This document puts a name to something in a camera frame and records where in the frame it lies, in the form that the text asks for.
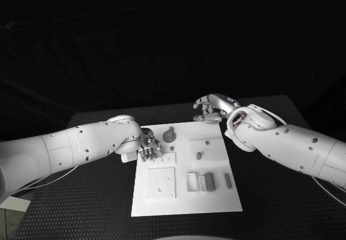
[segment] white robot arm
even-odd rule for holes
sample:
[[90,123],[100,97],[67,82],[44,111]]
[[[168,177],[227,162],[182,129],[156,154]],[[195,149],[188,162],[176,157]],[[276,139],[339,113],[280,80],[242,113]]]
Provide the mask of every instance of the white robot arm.
[[52,134],[0,142],[0,203],[26,186],[72,167],[93,162],[113,152],[126,161],[162,156],[162,144],[136,119],[120,115]]
[[277,126],[263,109],[240,103],[222,94],[204,96],[193,105],[202,105],[204,115],[193,120],[219,124],[227,118],[225,135],[247,152],[261,154],[290,169],[346,188],[346,143],[332,137],[286,124]]

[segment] small cylinder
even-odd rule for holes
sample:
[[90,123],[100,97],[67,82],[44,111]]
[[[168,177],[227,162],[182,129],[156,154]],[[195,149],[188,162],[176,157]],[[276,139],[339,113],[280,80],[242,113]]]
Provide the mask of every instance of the small cylinder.
[[227,183],[227,187],[231,189],[232,188],[232,184],[231,184],[231,179],[230,179],[228,173],[225,174],[225,183]]
[[196,153],[196,159],[201,160],[201,158],[202,158],[202,153],[198,152],[198,153]]
[[215,187],[215,176],[211,172],[208,172],[205,175],[204,175],[204,179],[205,179],[205,188],[206,188],[206,191],[208,192],[214,192],[217,190],[217,187]]

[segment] table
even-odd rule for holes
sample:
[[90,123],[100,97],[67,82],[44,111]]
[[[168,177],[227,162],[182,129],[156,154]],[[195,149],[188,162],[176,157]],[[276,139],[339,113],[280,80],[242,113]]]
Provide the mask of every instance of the table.
[[[237,99],[276,113],[289,124],[310,128],[286,95]],[[201,114],[193,103],[77,113],[68,128],[131,115],[142,126],[192,122]],[[227,121],[221,123],[227,131]],[[131,217],[137,162],[111,154],[59,181],[39,188],[16,239],[153,240],[176,235],[235,239],[345,239],[346,207],[312,177],[267,159],[258,150],[242,151],[224,136],[244,212]],[[54,174],[45,182],[62,176]],[[345,193],[329,183],[341,199]]]

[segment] black background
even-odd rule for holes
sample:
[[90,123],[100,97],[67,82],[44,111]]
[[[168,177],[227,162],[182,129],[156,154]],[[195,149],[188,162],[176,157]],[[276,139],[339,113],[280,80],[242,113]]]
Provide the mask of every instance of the black background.
[[287,95],[312,128],[346,140],[343,31],[326,10],[286,8],[2,1],[0,139],[59,131],[78,112],[221,93]]

